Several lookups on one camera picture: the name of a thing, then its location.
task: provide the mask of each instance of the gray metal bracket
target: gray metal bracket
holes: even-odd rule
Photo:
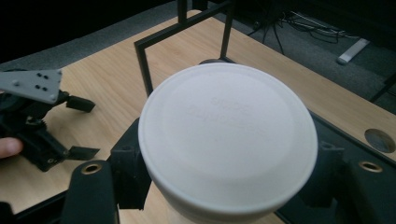
[[[0,90],[54,104],[58,99],[61,78],[60,69],[0,72]]]

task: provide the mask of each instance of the light wood tabletop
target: light wood tabletop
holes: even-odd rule
[[[58,105],[45,117],[48,131],[66,148],[96,147],[106,160],[132,122],[147,95],[134,42],[177,22],[174,18],[62,68],[61,89],[96,103],[91,113]],[[224,23],[208,19],[149,47],[146,51],[154,88],[174,73],[220,53]],[[378,129],[396,139],[396,116],[343,89],[293,60],[232,29],[227,56],[274,76],[288,85],[315,114],[368,144],[364,132]],[[396,160],[395,153],[384,154]],[[25,158],[0,162],[0,201],[18,213],[68,188],[82,161],[64,161],[42,173]],[[144,211],[120,210],[121,223],[168,223],[167,203],[151,185]],[[274,214],[257,223],[283,223]]]

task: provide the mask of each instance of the black metal rod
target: black metal rod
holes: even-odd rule
[[[235,4],[231,4],[227,11],[227,18],[224,26],[223,40],[221,44],[220,58],[226,59],[228,43],[230,40],[231,28],[233,27],[233,14],[235,12]]]
[[[187,1],[177,0],[177,15],[178,15],[178,23],[186,22],[186,20],[187,20]]]
[[[178,10],[179,15],[184,14],[183,11],[184,11],[184,9],[186,9],[186,6],[184,6],[183,3],[181,3],[181,0],[178,0],[178,5],[179,5],[179,10]],[[174,25],[171,25],[165,29],[162,29],[161,31],[159,31],[157,33],[146,36],[146,37],[134,42],[134,46],[135,46],[136,53],[137,53],[137,60],[139,61],[140,69],[142,72],[142,78],[145,83],[146,92],[147,92],[148,96],[150,96],[151,93],[153,92],[153,87],[152,87],[151,77],[149,74],[149,63],[147,60],[145,49],[165,40],[166,38],[168,38],[172,35],[175,35],[181,31],[184,31],[187,28],[192,27],[193,25],[195,25],[201,21],[204,21],[210,17],[213,17],[216,14],[219,14],[221,11],[229,9],[228,14],[227,14],[227,21],[226,21],[226,23],[228,25],[226,24],[225,28],[224,28],[224,34],[226,36],[223,37],[223,43],[222,43],[221,54],[220,54],[221,57],[226,58],[225,55],[226,55],[228,40],[230,37],[230,32],[231,32],[231,27],[232,27],[232,21],[233,21],[232,16],[233,16],[234,5],[235,5],[235,0],[225,1],[221,4],[218,4],[214,7],[211,7],[203,12],[200,12],[200,13],[192,16],[192,17],[186,19],[185,21],[183,19],[181,19],[183,22],[179,22]]]

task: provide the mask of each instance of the gray carpet floor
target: gray carpet floor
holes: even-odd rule
[[[173,1],[54,48],[1,63],[0,71],[15,68],[28,70],[62,68],[175,16],[177,16],[177,2]],[[225,16],[219,14],[215,18],[224,21]],[[252,27],[253,24],[243,19],[233,21],[233,28],[244,34],[251,33]],[[281,52],[280,46],[282,46],[285,56],[367,100],[383,88],[383,82],[387,77],[396,72],[396,52],[373,43],[349,63],[345,65],[337,63],[337,58],[358,40],[356,38],[341,38],[338,43],[331,44],[298,31],[285,22],[276,27],[276,33],[270,29],[265,38],[263,29],[258,30],[251,37],[259,42],[264,40],[263,44],[278,52]],[[375,104],[396,114],[396,97],[391,94],[383,94]]]

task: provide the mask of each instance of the round white cap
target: round white cap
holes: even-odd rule
[[[148,98],[138,135],[167,201],[207,222],[273,212],[308,180],[318,151],[299,97],[263,71],[234,63],[196,65],[166,79]]]

